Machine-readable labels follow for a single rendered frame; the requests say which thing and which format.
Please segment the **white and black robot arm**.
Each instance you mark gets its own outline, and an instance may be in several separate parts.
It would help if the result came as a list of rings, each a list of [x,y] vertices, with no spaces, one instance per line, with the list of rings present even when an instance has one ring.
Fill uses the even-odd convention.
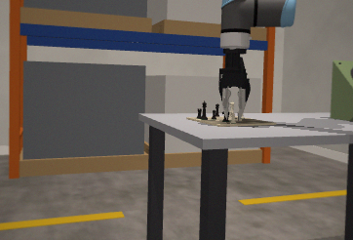
[[[294,24],[296,0],[222,0],[220,47],[249,49],[251,27]]]

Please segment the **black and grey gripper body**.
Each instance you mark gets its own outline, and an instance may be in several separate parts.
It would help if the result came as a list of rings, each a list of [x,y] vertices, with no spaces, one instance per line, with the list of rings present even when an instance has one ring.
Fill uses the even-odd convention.
[[[242,53],[240,53],[242,52]],[[225,54],[225,49],[223,49]],[[225,54],[225,68],[219,69],[219,86],[221,86],[221,74],[222,74],[222,86],[223,87],[238,87],[244,88],[244,84],[247,79],[246,69],[241,68],[240,64],[240,55],[246,54],[247,49],[226,49]],[[231,55],[232,55],[232,64],[231,64]],[[229,68],[228,68],[229,67]],[[234,68],[237,67],[237,68]]]

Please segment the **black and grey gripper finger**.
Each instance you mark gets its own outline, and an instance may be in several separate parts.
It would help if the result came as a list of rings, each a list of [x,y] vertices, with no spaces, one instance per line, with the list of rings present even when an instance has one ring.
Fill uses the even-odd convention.
[[[225,94],[225,90],[226,90],[226,94]],[[221,103],[224,104],[223,107],[223,111],[224,111],[224,115],[225,115],[225,118],[226,120],[228,120],[228,117],[229,117],[229,110],[228,110],[228,107],[229,107],[229,97],[231,96],[231,92],[229,91],[229,89],[227,87],[223,87],[222,86],[222,78],[221,78],[221,86],[219,86],[219,93],[220,93],[220,96],[221,96]],[[223,101],[224,99],[224,101]]]
[[[249,97],[249,94],[250,94],[250,90],[251,90],[251,86],[250,86],[250,79],[246,79],[246,83],[244,84],[244,88],[239,88],[239,92],[240,92],[240,97],[239,97],[239,92],[238,92],[238,97],[239,97],[239,112],[238,112],[238,121],[240,121],[242,115],[243,115],[243,112],[244,112],[244,109],[245,109],[245,106],[246,106],[246,103],[247,103],[247,100],[248,100],[248,97]]]

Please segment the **chessboard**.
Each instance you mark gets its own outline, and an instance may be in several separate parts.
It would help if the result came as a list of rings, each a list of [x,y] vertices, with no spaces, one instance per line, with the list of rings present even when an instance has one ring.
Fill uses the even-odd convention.
[[[193,119],[190,119],[190,118],[193,118]],[[208,118],[208,120],[201,120],[196,117],[186,117],[186,119],[188,119],[188,120],[197,121],[197,122],[201,122],[201,123],[205,123],[205,124],[210,124],[210,125],[214,125],[214,126],[218,126],[218,127],[277,125],[277,123],[274,123],[274,122],[256,120],[256,119],[251,119],[251,118],[240,119],[240,121],[238,121],[238,116],[235,116],[236,123],[230,123],[231,120],[229,120],[229,122],[222,122],[224,117],[216,117],[216,119],[212,119],[212,117],[207,117],[207,118]],[[211,123],[208,123],[208,122],[211,122]],[[239,125],[223,125],[223,124],[239,124]]]

